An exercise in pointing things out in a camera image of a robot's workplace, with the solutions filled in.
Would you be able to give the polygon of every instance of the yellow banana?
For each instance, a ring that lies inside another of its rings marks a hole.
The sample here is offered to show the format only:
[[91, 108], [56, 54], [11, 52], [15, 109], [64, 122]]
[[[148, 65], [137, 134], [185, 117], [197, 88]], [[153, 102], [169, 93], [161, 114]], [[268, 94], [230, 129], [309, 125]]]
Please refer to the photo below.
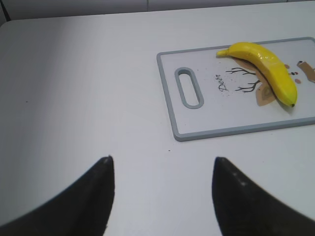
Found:
[[232, 56], [253, 63], [268, 80], [276, 97], [285, 105], [294, 107], [297, 100], [295, 83], [283, 62], [268, 49], [255, 43], [235, 43], [218, 57]]

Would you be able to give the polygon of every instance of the cutting board handle hole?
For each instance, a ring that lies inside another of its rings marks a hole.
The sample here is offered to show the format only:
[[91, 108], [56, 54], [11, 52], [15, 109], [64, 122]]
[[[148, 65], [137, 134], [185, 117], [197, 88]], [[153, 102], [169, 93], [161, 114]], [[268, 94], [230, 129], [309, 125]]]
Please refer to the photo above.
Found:
[[189, 109], [202, 107], [204, 100], [193, 70], [181, 67], [175, 71], [175, 79], [183, 105]]

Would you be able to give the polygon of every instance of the white table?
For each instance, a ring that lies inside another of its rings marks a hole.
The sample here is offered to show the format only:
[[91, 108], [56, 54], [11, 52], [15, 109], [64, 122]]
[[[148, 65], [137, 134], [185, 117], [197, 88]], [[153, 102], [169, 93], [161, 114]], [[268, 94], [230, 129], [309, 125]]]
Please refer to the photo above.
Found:
[[295, 2], [3, 25], [0, 224], [108, 154], [116, 196], [107, 236], [221, 235], [211, 195], [216, 156], [315, 218], [314, 125], [177, 142], [156, 62], [163, 51], [314, 37], [314, 12], [315, 2]]

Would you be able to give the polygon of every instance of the white cutting board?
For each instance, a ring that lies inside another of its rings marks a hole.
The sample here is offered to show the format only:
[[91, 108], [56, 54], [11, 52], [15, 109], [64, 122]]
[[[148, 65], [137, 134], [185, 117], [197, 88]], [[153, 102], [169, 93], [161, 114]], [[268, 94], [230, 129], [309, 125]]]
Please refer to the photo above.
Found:
[[[315, 41], [297, 38], [260, 42], [289, 66], [298, 90], [294, 108], [278, 100], [259, 106], [256, 90], [262, 85], [253, 74], [255, 69], [240, 66], [233, 58], [217, 58], [216, 52], [228, 46], [159, 53], [158, 66], [171, 119], [174, 137], [178, 141], [256, 132], [315, 123], [315, 83], [297, 66], [299, 61], [315, 68]], [[175, 72], [187, 67], [195, 73], [204, 103], [200, 108], [186, 107], [180, 97]]]

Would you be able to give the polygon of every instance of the banana stem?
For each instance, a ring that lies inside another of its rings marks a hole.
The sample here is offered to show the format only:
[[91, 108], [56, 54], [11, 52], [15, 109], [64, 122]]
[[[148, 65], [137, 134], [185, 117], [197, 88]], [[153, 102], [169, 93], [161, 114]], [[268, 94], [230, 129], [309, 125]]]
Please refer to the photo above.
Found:
[[225, 57], [227, 56], [227, 50], [222, 50], [217, 52], [217, 57]]

